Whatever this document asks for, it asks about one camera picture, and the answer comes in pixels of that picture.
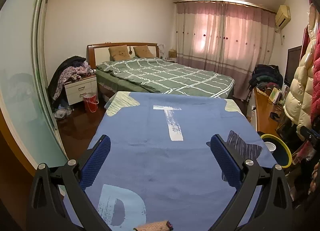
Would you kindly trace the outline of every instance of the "headboard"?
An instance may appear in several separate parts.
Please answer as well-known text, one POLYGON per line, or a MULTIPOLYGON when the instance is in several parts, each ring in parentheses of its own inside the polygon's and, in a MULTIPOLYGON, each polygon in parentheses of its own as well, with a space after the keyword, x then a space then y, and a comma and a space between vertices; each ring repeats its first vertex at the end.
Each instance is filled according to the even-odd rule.
POLYGON ((145 46, 147 45, 151 51, 152 54, 154 54, 156 57, 159 57, 159 47, 157 43, 102 43, 102 44, 95 44, 95 45, 88 45, 88 53, 89 53, 89 64, 91 66, 91 69, 97 68, 97 65, 105 62, 110 61, 110 53, 109 53, 109 47, 114 46, 128 46, 128 51, 132 51, 132 54, 130 54, 130 57, 134 57, 134 46, 145 46))

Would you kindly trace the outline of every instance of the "television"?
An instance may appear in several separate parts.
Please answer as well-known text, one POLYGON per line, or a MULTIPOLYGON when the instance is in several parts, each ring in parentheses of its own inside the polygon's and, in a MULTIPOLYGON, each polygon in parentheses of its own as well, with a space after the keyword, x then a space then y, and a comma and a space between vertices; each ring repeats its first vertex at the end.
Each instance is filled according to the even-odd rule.
POLYGON ((290 87, 294 74, 300 62, 302 46, 288 49, 287 68, 285 69, 284 83, 290 87))

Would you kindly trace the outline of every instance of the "red trash bin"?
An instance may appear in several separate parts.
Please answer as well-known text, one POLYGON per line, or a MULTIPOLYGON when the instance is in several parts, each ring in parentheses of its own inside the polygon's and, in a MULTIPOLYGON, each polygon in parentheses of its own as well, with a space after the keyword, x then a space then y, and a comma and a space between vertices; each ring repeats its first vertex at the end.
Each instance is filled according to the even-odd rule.
POLYGON ((87 93, 83 96, 84 106, 87 113, 94 113, 98 109, 99 100, 95 93, 87 93))

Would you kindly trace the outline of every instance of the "red jacket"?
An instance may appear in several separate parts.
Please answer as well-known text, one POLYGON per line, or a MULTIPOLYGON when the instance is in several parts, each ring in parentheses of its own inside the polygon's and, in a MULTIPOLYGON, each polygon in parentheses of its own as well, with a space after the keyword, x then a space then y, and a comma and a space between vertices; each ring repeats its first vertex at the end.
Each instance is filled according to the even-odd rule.
POLYGON ((313 94, 311 104, 311 123, 320 115, 320 30, 316 40, 316 49, 313 60, 313 94))

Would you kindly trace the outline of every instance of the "sliding door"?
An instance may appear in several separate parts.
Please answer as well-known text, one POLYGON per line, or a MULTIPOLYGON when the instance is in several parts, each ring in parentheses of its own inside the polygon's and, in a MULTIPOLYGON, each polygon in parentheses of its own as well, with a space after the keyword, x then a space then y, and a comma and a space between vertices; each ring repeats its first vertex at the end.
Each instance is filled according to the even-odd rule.
POLYGON ((39 98, 43 90, 36 78, 44 75, 35 75, 38 72, 33 68, 37 42, 32 35, 38 37, 38 24, 33 21, 36 6, 41 12, 41 2, 6 0, 0 10, 0 108, 12 136, 35 168, 41 162, 52 167, 67 160, 44 109, 45 99, 39 98))
POLYGON ((45 13, 47 8, 47 0, 37 0, 35 11, 33 15, 33 26, 32 26, 32 37, 31 37, 31 48, 32 48, 32 62, 33 62, 33 73, 35 77, 36 89, 44 116, 48 122, 48 126, 52 131, 57 143, 59 144, 63 153, 62 141, 58 131, 57 122, 54 118, 47 94, 48 81, 45 72, 44 64, 44 21, 45 13))

